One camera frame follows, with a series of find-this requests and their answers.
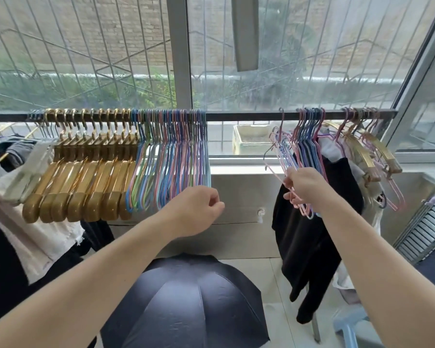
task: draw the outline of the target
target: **umbrella canopy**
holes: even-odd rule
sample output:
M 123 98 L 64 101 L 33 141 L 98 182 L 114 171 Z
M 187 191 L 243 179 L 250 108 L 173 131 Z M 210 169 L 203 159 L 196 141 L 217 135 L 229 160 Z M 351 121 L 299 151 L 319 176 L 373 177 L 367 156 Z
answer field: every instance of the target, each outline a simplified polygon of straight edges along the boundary
M 208 255 L 155 259 L 114 310 L 105 348 L 257 348 L 268 340 L 260 290 Z

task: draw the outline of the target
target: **forearm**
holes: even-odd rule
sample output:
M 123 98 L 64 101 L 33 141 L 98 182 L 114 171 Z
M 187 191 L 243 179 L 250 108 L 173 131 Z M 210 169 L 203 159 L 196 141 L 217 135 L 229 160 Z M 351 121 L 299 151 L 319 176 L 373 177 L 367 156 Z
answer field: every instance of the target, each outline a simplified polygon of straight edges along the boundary
M 165 226 L 148 218 L 18 305 L 0 319 L 0 348 L 86 347 L 170 241 Z
M 385 346 L 435 347 L 435 286 L 334 192 L 315 209 Z

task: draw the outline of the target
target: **glass window pane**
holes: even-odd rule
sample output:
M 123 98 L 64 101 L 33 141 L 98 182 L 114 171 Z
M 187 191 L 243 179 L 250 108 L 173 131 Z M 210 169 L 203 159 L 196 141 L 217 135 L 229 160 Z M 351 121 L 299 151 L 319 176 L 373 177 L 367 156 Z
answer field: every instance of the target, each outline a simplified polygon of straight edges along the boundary
M 0 0 L 0 110 L 173 108 L 166 0 Z
M 435 60 L 405 115 L 414 119 L 399 149 L 435 150 Z
M 390 108 L 434 17 L 435 0 L 259 0 L 259 69 L 239 73 L 231 0 L 188 0 L 194 107 Z

